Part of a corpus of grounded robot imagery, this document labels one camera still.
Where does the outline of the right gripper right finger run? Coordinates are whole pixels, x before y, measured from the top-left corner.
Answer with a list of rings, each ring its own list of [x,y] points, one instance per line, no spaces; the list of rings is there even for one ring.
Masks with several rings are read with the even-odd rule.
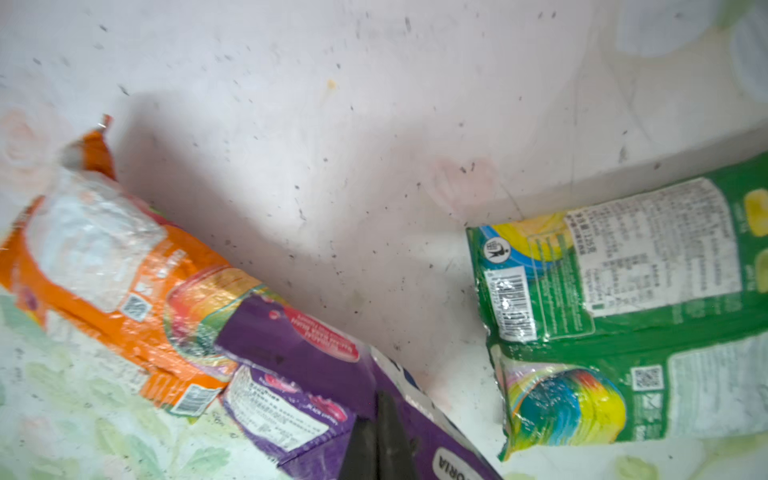
[[[386,391],[377,392],[377,478],[418,480],[410,440],[399,417],[395,399]]]

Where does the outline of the purple snack bag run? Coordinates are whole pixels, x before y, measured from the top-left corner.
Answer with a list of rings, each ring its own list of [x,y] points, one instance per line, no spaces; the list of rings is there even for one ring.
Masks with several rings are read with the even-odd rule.
[[[252,295],[216,346],[237,364],[225,410],[293,479],[337,479],[356,419],[377,422],[379,390],[396,401],[419,479],[497,475],[405,368],[295,308]]]

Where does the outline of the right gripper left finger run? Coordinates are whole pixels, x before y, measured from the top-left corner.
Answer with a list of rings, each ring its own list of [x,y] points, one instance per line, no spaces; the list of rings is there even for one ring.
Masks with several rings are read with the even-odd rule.
[[[337,479],[376,480],[377,478],[377,426],[373,420],[358,417]]]

